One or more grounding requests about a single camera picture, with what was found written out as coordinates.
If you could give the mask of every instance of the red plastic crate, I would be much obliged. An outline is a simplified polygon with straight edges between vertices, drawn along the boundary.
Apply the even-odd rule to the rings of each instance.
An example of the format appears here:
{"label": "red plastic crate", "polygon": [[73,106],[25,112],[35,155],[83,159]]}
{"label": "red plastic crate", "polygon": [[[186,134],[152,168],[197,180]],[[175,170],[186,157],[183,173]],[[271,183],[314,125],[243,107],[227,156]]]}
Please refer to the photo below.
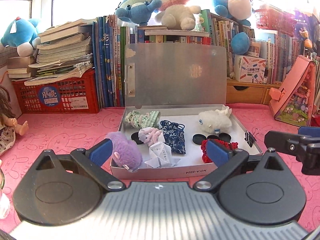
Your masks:
{"label": "red plastic crate", "polygon": [[258,29],[280,31],[290,37],[294,36],[296,21],[289,13],[281,13],[274,9],[259,9],[255,11]]}
{"label": "red plastic crate", "polygon": [[81,78],[68,78],[44,85],[25,86],[12,81],[23,114],[99,112],[94,70]]}

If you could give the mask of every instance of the black circular pad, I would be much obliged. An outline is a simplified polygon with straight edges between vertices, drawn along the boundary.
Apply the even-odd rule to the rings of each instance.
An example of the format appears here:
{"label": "black circular pad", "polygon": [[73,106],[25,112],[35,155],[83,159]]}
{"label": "black circular pad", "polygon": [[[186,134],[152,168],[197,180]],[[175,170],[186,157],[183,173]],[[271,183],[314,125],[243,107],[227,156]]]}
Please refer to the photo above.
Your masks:
{"label": "black circular pad", "polygon": [[197,145],[201,145],[202,142],[206,139],[207,139],[206,136],[200,133],[197,133],[192,137],[192,141]]}
{"label": "black circular pad", "polygon": [[276,153],[265,153],[253,172],[224,182],[218,198],[231,216],[266,226],[297,221],[306,204],[302,187]]}
{"label": "black circular pad", "polygon": [[79,220],[96,208],[101,192],[92,179],[67,172],[54,155],[36,162],[13,194],[21,220],[59,226]]}
{"label": "black circular pad", "polygon": [[132,135],[131,135],[131,140],[132,141],[135,141],[136,144],[143,144],[143,141],[140,141],[139,140],[139,132],[134,132]]}
{"label": "black circular pad", "polygon": [[209,139],[217,139],[217,140],[219,140],[219,136],[214,135],[214,134],[211,134],[211,135],[208,135],[207,139],[208,139],[208,140],[209,140]]}
{"label": "black circular pad", "polygon": [[228,133],[223,132],[223,133],[219,134],[219,139],[221,141],[231,142],[231,135],[228,134]]}

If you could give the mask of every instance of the pink pipe cleaner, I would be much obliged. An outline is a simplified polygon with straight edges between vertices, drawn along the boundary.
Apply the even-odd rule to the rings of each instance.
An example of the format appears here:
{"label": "pink pipe cleaner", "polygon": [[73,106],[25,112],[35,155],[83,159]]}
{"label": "pink pipe cleaner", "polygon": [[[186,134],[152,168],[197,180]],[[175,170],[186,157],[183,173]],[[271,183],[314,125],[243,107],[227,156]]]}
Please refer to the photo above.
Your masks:
{"label": "pink pipe cleaner", "polygon": [[162,133],[162,130],[159,130],[158,128],[152,127],[150,130],[143,132],[144,135],[147,135],[148,133],[149,133],[149,135],[147,136],[147,138],[145,139],[145,141],[143,143],[148,144],[148,146],[150,147],[151,145],[158,142],[158,138],[159,138],[160,134]]}

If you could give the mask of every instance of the pink tablecloth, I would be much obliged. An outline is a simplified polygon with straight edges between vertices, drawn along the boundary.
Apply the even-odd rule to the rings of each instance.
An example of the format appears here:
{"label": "pink tablecloth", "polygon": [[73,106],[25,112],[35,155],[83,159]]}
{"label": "pink tablecloth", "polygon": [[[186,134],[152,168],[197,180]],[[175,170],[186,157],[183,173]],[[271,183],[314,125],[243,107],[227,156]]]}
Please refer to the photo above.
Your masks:
{"label": "pink tablecloth", "polygon": [[[257,143],[265,150],[264,135],[269,130],[297,132],[297,127],[275,121],[268,106],[234,104],[232,112],[246,127],[260,133],[256,136]],[[116,131],[121,121],[123,109],[108,108],[98,114],[24,114],[19,123],[29,122],[29,131],[23,137],[17,137],[14,147],[1,156],[2,170],[5,174],[4,192],[12,200],[12,193],[27,172],[34,160],[43,149],[52,148],[58,154],[66,154],[77,147],[90,148],[101,141],[110,131]],[[295,158],[282,155],[287,165],[296,175],[307,194],[307,205],[299,223],[307,230],[320,224],[320,183],[319,177],[301,174],[301,164]],[[103,168],[110,172],[110,160]],[[199,177],[172,179],[170,181],[187,181],[192,185]],[[11,205],[9,216],[0,220],[0,228],[10,232],[18,223],[19,218]]]}

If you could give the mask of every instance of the drawer handle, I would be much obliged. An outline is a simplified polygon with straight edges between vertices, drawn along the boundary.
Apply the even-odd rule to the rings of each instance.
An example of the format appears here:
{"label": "drawer handle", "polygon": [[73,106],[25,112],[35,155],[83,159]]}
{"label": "drawer handle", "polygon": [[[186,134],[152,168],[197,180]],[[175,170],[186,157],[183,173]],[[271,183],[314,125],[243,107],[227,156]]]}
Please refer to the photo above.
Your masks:
{"label": "drawer handle", "polygon": [[243,86],[233,86],[237,91],[246,90],[249,87],[243,87]]}

